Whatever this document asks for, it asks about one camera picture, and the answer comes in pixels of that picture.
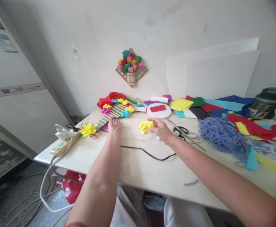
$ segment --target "flower basket craft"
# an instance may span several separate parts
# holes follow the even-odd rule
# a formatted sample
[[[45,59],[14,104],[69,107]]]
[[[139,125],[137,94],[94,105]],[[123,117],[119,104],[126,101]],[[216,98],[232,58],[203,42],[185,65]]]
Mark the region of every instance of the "flower basket craft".
[[[132,48],[122,52],[123,58],[118,60],[116,72],[130,85],[136,85],[148,71],[140,56],[136,56]]]

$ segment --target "white table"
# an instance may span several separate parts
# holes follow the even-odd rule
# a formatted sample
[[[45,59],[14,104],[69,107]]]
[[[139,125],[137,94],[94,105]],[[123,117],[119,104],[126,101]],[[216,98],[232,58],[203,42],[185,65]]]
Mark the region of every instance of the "white table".
[[[102,117],[101,110],[97,109],[82,122],[88,121],[92,124],[98,122]],[[162,141],[156,139],[156,135],[142,135],[139,129],[140,122],[147,120],[146,113],[135,112],[129,118],[121,118],[122,123],[122,145],[140,147],[153,156],[163,159],[174,151]],[[177,118],[173,112],[170,119],[178,126],[187,128],[190,132],[198,133],[198,121],[196,119]],[[164,120],[172,130],[173,126]],[[272,120],[262,120],[262,123],[276,124]],[[98,156],[106,140],[107,132],[99,131],[97,139],[80,138],[70,151],[57,162],[58,167],[87,174],[94,160]],[[42,153],[34,158],[35,161],[49,164],[52,155],[49,151],[58,144],[55,141]],[[225,154],[212,147],[210,143],[202,143],[210,157],[226,165],[237,173],[241,174],[258,187],[276,198],[276,172],[259,163],[257,172],[249,172],[245,168],[238,167],[235,162],[238,160],[232,154]],[[166,161],[158,161],[140,149],[121,148],[122,160],[119,182],[136,188],[155,192],[162,195],[169,195],[184,200],[196,202],[207,207],[229,211],[229,209],[215,197],[202,182],[192,186],[184,186],[197,179],[196,175],[180,160],[178,156],[172,156]]]

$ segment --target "woman's right hand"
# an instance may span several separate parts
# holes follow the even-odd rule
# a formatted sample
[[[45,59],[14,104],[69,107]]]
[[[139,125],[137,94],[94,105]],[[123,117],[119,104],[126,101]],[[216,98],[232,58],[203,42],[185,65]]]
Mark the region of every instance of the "woman's right hand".
[[[177,138],[177,136],[167,127],[165,122],[158,118],[149,118],[148,120],[155,123],[155,127],[149,128],[148,130],[156,133],[156,135],[159,136],[166,145],[170,146],[171,142]]]

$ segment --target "red rectangle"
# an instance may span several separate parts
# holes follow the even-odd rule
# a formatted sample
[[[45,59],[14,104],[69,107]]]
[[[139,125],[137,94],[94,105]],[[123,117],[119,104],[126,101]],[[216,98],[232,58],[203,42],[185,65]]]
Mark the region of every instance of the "red rectangle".
[[[160,106],[150,107],[150,110],[154,113],[154,112],[166,110],[166,107],[165,105],[160,105]]]

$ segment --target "stick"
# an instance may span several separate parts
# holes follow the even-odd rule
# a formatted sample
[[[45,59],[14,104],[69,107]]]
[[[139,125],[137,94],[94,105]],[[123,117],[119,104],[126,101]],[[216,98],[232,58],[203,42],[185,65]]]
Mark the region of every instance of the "stick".
[[[185,132],[183,132],[180,128],[178,128],[170,119],[168,119],[168,122],[173,125],[176,129],[178,129],[180,132],[182,132],[182,134],[184,136],[186,136],[187,138],[189,138],[191,141],[193,141],[198,147],[200,147],[202,150],[206,151],[203,147],[201,147],[196,141],[194,141],[189,135],[185,134]]]

